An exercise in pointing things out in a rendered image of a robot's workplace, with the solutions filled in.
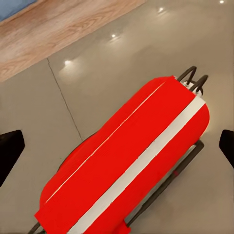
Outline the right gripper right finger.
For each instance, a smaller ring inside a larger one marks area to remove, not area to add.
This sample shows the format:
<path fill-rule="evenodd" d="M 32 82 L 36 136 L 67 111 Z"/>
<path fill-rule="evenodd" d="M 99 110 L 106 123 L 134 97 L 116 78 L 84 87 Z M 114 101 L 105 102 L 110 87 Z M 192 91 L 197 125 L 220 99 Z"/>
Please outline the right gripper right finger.
<path fill-rule="evenodd" d="M 234 131 L 223 130 L 219 147 L 234 168 Z"/>

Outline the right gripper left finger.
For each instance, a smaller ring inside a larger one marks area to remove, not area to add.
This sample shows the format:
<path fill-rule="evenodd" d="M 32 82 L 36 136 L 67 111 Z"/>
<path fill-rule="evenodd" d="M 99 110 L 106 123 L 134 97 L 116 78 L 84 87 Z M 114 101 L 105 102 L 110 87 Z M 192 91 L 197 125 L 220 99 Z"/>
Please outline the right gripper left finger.
<path fill-rule="evenodd" d="M 0 187 L 25 148 L 21 130 L 0 135 Z"/>

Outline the radio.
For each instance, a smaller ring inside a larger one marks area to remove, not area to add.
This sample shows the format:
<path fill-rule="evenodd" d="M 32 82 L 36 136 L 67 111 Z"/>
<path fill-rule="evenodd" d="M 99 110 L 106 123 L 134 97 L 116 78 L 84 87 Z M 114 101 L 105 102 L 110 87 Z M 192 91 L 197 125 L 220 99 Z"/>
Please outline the radio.
<path fill-rule="evenodd" d="M 210 121 L 200 97 L 209 78 L 191 81 L 196 66 L 178 79 L 147 82 L 63 161 L 44 187 L 33 234 L 128 234 L 142 214 L 204 148 Z M 180 82 L 192 71 L 189 79 Z M 196 146 L 127 223 L 124 219 L 167 172 Z"/>

